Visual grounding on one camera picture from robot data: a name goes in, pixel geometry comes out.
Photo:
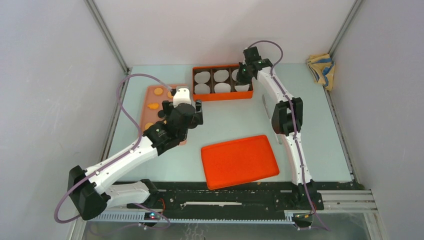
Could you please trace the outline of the orange compartment box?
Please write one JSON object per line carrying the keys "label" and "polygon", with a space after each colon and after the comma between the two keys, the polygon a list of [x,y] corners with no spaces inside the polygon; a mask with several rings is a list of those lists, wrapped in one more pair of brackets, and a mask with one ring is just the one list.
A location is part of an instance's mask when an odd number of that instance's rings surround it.
{"label": "orange compartment box", "polygon": [[238,71],[238,63],[192,68],[193,98],[203,102],[251,99],[253,85],[237,85]]}

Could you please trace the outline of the pink cookie tray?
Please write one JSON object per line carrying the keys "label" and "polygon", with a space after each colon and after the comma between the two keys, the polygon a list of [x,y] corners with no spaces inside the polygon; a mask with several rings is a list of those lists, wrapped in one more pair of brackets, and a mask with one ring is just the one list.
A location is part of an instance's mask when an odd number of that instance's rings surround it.
{"label": "pink cookie tray", "polygon": [[163,109],[163,101],[169,101],[170,106],[174,107],[173,96],[168,88],[160,84],[149,86],[146,89],[139,122],[142,131],[147,130],[158,121],[165,124],[170,121],[170,125],[175,130],[183,128],[183,112],[173,108],[170,110],[170,115],[166,115]]}

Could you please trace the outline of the orange box lid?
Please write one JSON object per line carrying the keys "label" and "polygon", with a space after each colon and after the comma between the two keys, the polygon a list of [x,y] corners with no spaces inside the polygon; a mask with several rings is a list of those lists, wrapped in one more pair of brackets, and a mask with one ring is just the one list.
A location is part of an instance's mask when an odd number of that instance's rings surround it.
{"label": "orange box lid", "polygon": [[280,173],[266,135],[207,145],[200,153],[209,190],[246,184]]}

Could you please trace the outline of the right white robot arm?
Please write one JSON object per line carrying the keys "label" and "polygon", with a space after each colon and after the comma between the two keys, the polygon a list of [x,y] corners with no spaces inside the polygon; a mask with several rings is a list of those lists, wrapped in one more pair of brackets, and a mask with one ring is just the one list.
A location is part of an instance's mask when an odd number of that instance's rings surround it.
{"label": "right white robot arm", "polygon": [[287,90],[277,76],[275,64],[260,56],[255,44],[245,48],[243,56],[235,77],[236,85],[245,86],[257,80],[263,87],[267,94],[262,97],[263,106],[275,137],[285,147],[291,168],[291,204],[315,213],[322,197],[308,169],[302,146],[303,100]]}

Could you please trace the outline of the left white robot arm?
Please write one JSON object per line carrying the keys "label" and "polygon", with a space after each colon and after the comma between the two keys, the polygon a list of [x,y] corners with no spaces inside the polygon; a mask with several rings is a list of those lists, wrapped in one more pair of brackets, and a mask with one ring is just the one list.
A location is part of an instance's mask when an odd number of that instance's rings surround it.
{"label": "left white robot arm", "polygon": [[148,179],[135,183],[116,181],[135,167],[159,157],[185,141],[189,129],[203,124],[201,100],[195,102],[163,101],[165,121],[158,121],[129,146],[114,156],[86,169],[79,165],[68,174],[66,195],[85,221],[103,213],[107,208],[142,204],[153,208],[158,202],[158,190]]}

